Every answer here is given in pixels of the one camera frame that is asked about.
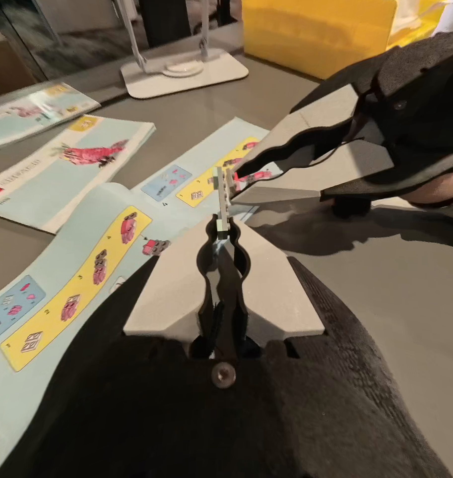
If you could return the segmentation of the bird cover instruction booklet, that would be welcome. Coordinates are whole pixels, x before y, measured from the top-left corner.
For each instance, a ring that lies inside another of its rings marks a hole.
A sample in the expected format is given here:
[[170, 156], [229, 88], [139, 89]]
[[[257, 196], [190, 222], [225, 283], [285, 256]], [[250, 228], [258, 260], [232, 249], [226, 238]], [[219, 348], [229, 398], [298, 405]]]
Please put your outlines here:
[[110, 182], [155, 131], [152, 122], [81, 116], [0, 172], [0, 218], [56, 234], [83, 198]]

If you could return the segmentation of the open instruction booklet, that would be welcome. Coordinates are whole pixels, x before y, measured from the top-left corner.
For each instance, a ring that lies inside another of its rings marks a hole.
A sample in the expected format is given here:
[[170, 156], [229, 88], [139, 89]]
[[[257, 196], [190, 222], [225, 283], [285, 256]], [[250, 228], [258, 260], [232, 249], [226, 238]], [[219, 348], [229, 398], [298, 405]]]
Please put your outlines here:
[[207, 174], [243, 158], [268, 129], [234, 118], [132, 189], [80, 201], [50, 245], [0, 290], [0, 466], [31, 422], [69, 344], [143, 264], [218, 211]]

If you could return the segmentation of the yellow plastic bin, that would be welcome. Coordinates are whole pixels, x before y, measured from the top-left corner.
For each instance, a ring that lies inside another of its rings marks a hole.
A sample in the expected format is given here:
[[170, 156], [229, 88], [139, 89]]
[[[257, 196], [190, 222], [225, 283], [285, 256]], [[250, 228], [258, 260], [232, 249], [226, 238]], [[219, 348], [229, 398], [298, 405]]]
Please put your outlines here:
[[242, 1], [247, 54], [306, 75], [327, 79], [351, 64], [426, 39], [440, 21], [390, 37], [394, 0]]

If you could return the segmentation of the pile of white paper bags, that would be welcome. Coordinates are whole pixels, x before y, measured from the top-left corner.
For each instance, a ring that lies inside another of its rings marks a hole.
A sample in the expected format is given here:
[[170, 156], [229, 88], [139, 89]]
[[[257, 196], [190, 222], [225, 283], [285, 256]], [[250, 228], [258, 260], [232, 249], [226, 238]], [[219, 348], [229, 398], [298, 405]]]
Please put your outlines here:
[[421, 27], [426, 17], [439, 12], [439, 18], [445, 7], [453, 0], [395, 0], [396, 11], [390, 30], [390, 37], [406, 30]]

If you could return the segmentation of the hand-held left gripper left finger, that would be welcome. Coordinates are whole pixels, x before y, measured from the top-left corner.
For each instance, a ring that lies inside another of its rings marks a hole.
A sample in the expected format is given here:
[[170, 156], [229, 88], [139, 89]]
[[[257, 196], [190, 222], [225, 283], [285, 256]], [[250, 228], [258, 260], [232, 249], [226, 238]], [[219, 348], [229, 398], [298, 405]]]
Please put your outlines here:
[[205, 335], [204, 322], [213, 312], [206, 273], [212, 264], [215, 240], [216, 216], [210, 216], [158, 256], [124, 325], [126, 336], [192, 344]]

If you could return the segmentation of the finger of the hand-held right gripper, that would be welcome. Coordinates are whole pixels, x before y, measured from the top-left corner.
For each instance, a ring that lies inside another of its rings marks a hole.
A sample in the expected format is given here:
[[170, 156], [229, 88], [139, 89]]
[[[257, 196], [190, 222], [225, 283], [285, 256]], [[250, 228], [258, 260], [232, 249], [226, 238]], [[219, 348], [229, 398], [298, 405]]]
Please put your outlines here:
[[235, 167], [237, 175], [251, 175], [270, 163], [284, 173], [335, 152], [350, 132], [358, 102], [347, 85], [290, 113]]
[[291, 168], [281, 175], [257, 180], [237, 194], [233, 204], [268, 204], [281, 201], [319, 201], [321, 192], [393, 168], [387, 149], [376, 144], [346, 144], [313, 164]]

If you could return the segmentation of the wooden book stand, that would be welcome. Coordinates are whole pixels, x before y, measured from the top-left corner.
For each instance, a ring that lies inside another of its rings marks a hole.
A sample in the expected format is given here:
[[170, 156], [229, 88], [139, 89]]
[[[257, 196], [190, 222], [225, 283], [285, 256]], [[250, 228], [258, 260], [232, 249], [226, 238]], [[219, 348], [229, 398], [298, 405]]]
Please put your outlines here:
[[128, 94], [134, 99], [164, 95], [240, 80], [248, 69], [231, 54], [209, 47], [209, 2], [201, 2], [201, 36], [195, 51], [146, 59], [140, 52], [126, 1], [117, 2], [130, 39], [134, 62], [120, 69]]

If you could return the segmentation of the flamingo cover instruction booklet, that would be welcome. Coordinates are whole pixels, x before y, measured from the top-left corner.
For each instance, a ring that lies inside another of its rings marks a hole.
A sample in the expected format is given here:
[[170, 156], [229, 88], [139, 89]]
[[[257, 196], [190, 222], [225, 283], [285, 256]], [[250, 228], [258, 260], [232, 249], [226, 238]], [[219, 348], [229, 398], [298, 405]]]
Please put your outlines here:
[[66, 83], [57, 83], [4, 103], [0, 105], [0, 147], [68, 122], [100, 106]]

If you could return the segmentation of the person's right hand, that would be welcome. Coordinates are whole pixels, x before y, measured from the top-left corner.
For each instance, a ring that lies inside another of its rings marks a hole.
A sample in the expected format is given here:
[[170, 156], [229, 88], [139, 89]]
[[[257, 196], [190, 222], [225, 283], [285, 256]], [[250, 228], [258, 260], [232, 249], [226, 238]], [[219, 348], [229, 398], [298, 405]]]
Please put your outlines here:
[[453, 172], [438, 176], [399, 197], [415, 206], [447, 206], [453, 203]]

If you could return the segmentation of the long grey brick plate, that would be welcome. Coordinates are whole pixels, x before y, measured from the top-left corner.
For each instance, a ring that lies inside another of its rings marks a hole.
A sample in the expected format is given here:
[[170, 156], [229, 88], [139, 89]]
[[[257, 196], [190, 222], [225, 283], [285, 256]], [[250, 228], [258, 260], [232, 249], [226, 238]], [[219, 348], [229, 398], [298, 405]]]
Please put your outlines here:
[[226, 240], [231, 230], [231, 216], [229, 212], [230, 193], [234, 186], [229, 169], [218, 166], [213, 168], [213, 187], [218, 192], [219, 212], [216, 220], [217, 239]]

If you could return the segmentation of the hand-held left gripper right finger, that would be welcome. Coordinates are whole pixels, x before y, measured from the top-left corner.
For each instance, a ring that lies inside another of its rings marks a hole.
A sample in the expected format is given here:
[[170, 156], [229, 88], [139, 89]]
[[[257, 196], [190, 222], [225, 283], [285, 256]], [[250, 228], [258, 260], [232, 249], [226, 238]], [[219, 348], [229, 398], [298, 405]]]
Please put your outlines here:
[[232, 222], [235, 266], [241, 273], [246, 336], [259, 346], [323, 334], [313, 303], [289, 257], [246, 224]]

